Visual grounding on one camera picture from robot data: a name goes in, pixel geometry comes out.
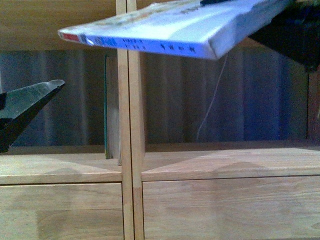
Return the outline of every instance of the book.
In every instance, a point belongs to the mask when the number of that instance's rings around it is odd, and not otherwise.
[[[269,24],[293,0],[200,0],[153,3],[143,9],[60,29],[75,43],[107,48],[219,59]]]

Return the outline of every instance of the light wood panel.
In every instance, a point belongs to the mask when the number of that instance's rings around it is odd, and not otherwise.
[[[320,175],[320,146],[267,146],[266,143],[247,149],[148,152],[142,180]]]
[[[117,162],[104,153],[0,155],[0,185],[120,182]]]
[[[145,156],[145,126],[140,54],[129,51],[130,126],[135,239],[144,238],[141,172]]]
[[[0,239],[124,239],[121,183],[1,186],[0,192]]]
[[[145,239],[319,239],[319,186],[319,176],[144,182]]]
[[[2,0],[0,9],[0,50],[83,49],[58,29],[114,16],[116,0]]]
[[[118,79],[120,102],[120,136],[121,136],[121,163],[122,163],[122,196],[124,216],[124,236],[126,240],[133,240],[134,210],[132,191],[132,161],[131,161],[131,135],[129,111],[129,75],[128,51],[118,50]]]

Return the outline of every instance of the white cable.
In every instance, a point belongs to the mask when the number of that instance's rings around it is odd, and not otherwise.
[[[205,114],[205,117],[204,119],[202,120],[202,123],[200,125],[200,127],[198,128],[198,131],[196,133],[196,139],[195,139],[195,142],[197,143],[198,140],[199,140],[199,134],[200,134],[200,131],[202,129],[202,127],[204,126],[206,120],[207,120],[207,117],[210,113],[210,110],[211,110],[211,107],[212,105],[214,104],[214,101],[215,101],[215,98],[216,98],[216,94],[217,94],[217,90],[218,90],[218,86],[219,86],[219,83],[220,83],[220,79],[221,79],[221,76],[222,76],[222,73],[224,72],[224,69],[225,69],[225,66],[226,66],[226,62],[227,62],[227,58],[228,58],[228,53],[225,55],[225,58],[224,58],[224,63],[223,63],[223,66],[221,68],[221,71],[220,71],[220,75],[219,75],[219,78],[218,78],[218,81],[216,82],[216,85],[215,85],[215,90],[214,90],[214,93],[213,93],[213,97],[212,97],[212,100],[211,100],[211,103],[206,111],[206,114]]]

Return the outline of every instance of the black metal object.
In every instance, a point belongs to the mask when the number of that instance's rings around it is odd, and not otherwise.
[[[64,85],[63,80],[52,80],[0,94],[0,153],[9,150],[31,120]]]
[[[202,0],[200,1],[201,6],[210,5],[210,4],[218,4],[222,2],[226,2],[230,0]]]
[[[249,37],[314,72],[320,64],[320,7],[296,4]]]

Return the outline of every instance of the drawer front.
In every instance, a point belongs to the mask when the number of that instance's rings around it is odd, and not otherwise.
[[[84,48],[61,40],[58,29],[116,15],[115,0],[0,1],[0,50]]]
[[[123,240],[121,183],[1,186],[0,239]]]
[[[320,177],[143,183],[146,240],[320,239]]]

